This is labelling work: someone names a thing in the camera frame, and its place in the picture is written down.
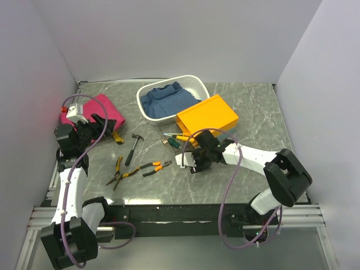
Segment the orange screwdriver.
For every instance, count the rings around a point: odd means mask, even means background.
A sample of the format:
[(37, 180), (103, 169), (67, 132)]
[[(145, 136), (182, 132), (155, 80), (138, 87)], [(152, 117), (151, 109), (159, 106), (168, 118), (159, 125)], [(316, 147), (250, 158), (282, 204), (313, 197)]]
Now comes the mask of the orange screwdriver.
[(191, 133), (163, 133), (165, 136), (171, 136), (171, 137), (190, 137)]

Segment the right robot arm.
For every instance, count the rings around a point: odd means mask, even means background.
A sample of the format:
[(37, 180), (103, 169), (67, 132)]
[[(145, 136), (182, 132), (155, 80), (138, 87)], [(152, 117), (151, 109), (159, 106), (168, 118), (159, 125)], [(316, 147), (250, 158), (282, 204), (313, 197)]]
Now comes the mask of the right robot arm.
[(192, 173), (207, 170), (212, 163), (222, 163), (240, 165), (265, 176), (269, 188), (254, 196), (246, 206), (250, 223), (259, 224), (266, 214), (279, 206), (294, 206), (313, 183), (305, 167), (287, 148), (278, 152), (264, 151), (231, 139), (221, 142), (209, 130), (199, 132), (195, 140), (199, 148), (192, 152)]

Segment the dark green screwdriver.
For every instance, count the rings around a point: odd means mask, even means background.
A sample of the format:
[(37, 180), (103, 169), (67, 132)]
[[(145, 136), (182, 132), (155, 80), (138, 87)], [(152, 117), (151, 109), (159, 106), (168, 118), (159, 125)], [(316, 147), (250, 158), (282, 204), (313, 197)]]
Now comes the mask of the dark green screwdriver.
[(169, 143), (172, 147), (174, 147), (175, 149), (181, 149), (180, 143), (177, 142), (174, 138), (169, 137), (169, 138), (167, 139), (167, 141), (168, 141), (168, 143)]

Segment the yellow screwdriver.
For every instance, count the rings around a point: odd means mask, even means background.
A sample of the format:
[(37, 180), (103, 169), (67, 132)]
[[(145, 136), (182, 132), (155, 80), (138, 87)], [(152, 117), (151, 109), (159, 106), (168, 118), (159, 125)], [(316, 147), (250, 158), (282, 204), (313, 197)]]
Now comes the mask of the yellow screwdriver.
[(189, 139), (188, 136), (182, 136), (182, 135), (170, 135), (170, 137), (180, 140), (180, 141), (187, 141)]

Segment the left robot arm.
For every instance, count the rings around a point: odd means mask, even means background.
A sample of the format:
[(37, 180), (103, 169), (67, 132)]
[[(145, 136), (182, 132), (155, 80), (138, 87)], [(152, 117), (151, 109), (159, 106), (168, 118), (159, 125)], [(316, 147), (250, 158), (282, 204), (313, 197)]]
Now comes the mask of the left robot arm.
[(71, 266), (83, 268), (98, 254), (96, 231), (112, 219), (104, 197), (83, 200), (88, 178), (86, 149), (102, 137), (110, 137), (116, 120), (92, 114), (93, 122), (60, 124), (54, 134), (60, 193), (51, 224), (41, 230), (41, 241), (54, 269)]

